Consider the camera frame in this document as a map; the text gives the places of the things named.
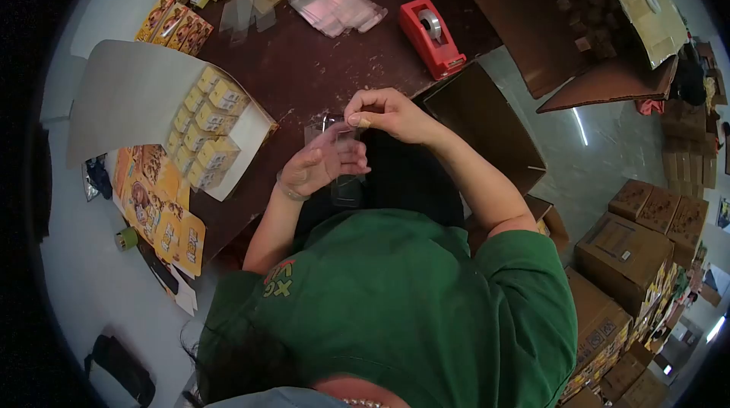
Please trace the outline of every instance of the cluttered table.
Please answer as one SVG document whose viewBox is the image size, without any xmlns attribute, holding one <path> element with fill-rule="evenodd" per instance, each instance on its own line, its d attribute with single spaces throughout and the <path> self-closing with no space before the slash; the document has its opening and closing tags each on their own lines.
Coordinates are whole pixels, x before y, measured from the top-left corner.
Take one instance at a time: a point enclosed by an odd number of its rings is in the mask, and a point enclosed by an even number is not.
<svg viewBox="0 0 730 408">
<path fill-rule="evenodd" d="M 306 125 L 341 112 L 360 89 L 395 87 L 414 97 L 436 84 L 398 25 L 400 6 L 414 0 L 371 1 L 388 10 L 378 25 L 329 38 L 282 0 L 276 24 L 263 32 L 252 26 L 235 47 L 216 35 L 225 2 L 197 11 L 216 28 L 198 57 L 226 70 L 279 124 L 225 201 L 191 194 L 190 211 L 206 225 L 204 261 L 263 212 L 277 171 L 304 145 Z M 501 45 L 474 0 L 431 1 L 467 62 Z"/>
</svg>

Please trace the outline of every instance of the packing tape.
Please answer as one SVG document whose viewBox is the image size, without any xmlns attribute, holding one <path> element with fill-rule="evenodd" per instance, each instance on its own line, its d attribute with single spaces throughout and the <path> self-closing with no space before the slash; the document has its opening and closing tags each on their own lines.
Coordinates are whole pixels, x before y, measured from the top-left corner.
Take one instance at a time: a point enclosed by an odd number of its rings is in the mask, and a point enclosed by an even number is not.
<svg viewBox="0 0 730 408">
<path fill-rule="evenodd" d="M 436 14 L 431 10 L 424 9 L 418 12 L 418 20 L 424 25 L 428 37 L 441 43 L 441 20 L 439 20 Z"/>
</svg>

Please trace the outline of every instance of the stack of clear plastic packaging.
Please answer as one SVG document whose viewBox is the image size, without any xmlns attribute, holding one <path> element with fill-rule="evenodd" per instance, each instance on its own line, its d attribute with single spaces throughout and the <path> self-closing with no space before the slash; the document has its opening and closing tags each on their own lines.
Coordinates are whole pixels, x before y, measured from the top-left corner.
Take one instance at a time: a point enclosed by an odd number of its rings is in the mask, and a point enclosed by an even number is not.
<svg viewBox="0 0 730 408">
<path fill-rule="evenodd" d="M 289 0 L 310 25 L 328 37 L 351 29 L 367 32 L 385 18 L 388 10 L 370 0 Z"/>
</svg>

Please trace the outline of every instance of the poster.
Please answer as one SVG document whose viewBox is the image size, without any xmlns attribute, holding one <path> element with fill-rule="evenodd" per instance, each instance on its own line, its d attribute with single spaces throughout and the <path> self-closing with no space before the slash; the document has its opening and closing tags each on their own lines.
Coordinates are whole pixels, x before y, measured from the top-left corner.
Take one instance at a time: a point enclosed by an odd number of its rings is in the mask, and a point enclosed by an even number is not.
<svg viewBox="0 0 730 408">
<path fill-rule="evenodd" d="M 124 218 L 157 256 L 199 276 L 205 225 L 187 210 L 190 185 L 162 146 L 119 149 L 112 187 Z"/>
<path fill-rule="evenodd" d="M 730 199 L 720 198 L 720 211 L 717 213 L 717 226 L 730 233 Z"/>
</svg>

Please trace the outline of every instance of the open cardboard box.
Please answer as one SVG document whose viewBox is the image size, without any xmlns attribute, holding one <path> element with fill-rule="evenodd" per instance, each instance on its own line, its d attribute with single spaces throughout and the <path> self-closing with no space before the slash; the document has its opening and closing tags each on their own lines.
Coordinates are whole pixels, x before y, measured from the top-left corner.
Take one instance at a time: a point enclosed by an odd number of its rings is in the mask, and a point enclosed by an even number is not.
<svg viewBox="0 0 730 408">
<path fill-rule="evenodd" d="M 687 41 L 671 0 L 619 0 L 644 45 L 644 58 L 614 57 L 589 66 L 574 43 L 565 14 L 553 0 L 475 0 L 497 30 L 534 98 L 574 77 L 538 110 L 569 109 L 598 102 L 666 98 Z"/>
</svg>

